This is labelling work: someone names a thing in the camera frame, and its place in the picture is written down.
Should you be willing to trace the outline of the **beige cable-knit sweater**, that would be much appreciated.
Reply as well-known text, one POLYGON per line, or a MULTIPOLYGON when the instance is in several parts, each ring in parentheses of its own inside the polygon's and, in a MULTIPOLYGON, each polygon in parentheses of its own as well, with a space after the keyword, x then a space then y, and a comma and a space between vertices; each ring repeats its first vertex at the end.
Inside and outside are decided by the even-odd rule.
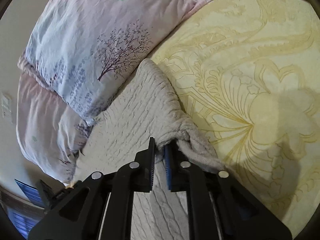
MULTIPOLYGON (((134 160, 154 138, 162 148, 175 140, 196 165, 217 171, 224 168, 212 145, 182 110, 167 76, 151 60, 144 60, 101 112, 76 161, 73 182, 92 172, 117 171, 134 160)), ((188 239, 187 200, 183 192, 168 190, 163 155, 156 154, 153 188, 133 200, 132 239, 188 239)))

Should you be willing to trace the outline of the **yellow floral bed sheet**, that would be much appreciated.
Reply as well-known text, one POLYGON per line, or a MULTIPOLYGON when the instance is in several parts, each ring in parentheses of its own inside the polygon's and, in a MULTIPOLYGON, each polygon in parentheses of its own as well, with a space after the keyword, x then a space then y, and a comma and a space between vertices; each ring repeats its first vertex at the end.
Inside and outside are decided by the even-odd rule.
POLYGON ((319 206, 319 18, 213 0, 152 56, 218 157, 297 237, 319 206))

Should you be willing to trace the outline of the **white wall switch plate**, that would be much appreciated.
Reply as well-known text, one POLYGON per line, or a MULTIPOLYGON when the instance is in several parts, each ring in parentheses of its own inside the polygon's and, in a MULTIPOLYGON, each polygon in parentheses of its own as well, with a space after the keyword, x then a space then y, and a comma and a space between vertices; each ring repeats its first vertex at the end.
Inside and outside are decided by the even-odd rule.
POLYGON ((1 95, 2 116, 5 121, 12 124, 12 98, 8 94, 1 95))

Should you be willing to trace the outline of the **lower pink floral pillow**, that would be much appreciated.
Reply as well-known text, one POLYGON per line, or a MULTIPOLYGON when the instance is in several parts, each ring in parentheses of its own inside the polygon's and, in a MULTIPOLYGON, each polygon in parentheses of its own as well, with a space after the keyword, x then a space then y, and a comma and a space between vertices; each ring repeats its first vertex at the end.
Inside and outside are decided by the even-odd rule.
POLYGON ((92 128, 42 84, 24 54, 17 66, 16 134, 21 152, 45 174, 69 184, 92 128))

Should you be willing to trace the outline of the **upper floral white pillow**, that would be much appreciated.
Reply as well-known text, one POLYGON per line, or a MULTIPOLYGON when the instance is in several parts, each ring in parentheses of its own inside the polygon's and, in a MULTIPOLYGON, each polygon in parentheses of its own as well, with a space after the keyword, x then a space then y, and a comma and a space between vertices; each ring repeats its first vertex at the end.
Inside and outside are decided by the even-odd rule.
POLYGON ((49 0, 25 49, 31 72, 88 125, 181 22, 212 0, 49 0))

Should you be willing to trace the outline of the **blue curtained window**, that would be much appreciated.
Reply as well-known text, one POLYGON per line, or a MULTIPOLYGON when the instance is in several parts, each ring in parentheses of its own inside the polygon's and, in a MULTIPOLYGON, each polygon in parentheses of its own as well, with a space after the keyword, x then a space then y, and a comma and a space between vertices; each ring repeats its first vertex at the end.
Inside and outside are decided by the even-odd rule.
POLYGON ((15 183, 27 200, 4 190, 1 192, 1 204, 17 231, 28 239, 31 229, 44 217, 44 204, 35 187, 17 179, 15 183))

